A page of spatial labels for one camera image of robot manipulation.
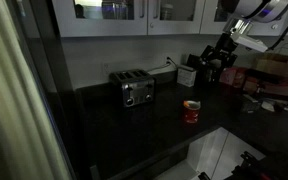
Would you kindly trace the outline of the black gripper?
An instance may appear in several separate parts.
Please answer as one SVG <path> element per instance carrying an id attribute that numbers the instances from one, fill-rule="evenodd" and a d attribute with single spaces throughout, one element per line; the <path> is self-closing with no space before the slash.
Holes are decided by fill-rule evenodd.
<path id="1" fill-rule="evenodd" d="M 221 73 L 225 68 L 232 67 L 237 55 L 234 54 L 238 44 L 235 43 L 228 33 L 223 33 L 216 43 L 215 47 L 208 45 L 201 55 L 204 62 L 211 62 L 213 60 L 220 61 L 220 67 L 215 73 L 215 79 L 219 79 Z"/>

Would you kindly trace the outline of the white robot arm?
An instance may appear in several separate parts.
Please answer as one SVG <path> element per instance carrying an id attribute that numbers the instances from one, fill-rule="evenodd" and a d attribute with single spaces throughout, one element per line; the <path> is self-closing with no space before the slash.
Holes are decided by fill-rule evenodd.
<path id="1" fill-rule="evenodd" d="M 201 59 L 219 60 L 217 76 L 231 67 L 239 45 L 258 52 L 272 51 L 288 35 L 288 0 L 206 0 L 201 34 L 220 34 Z"/>

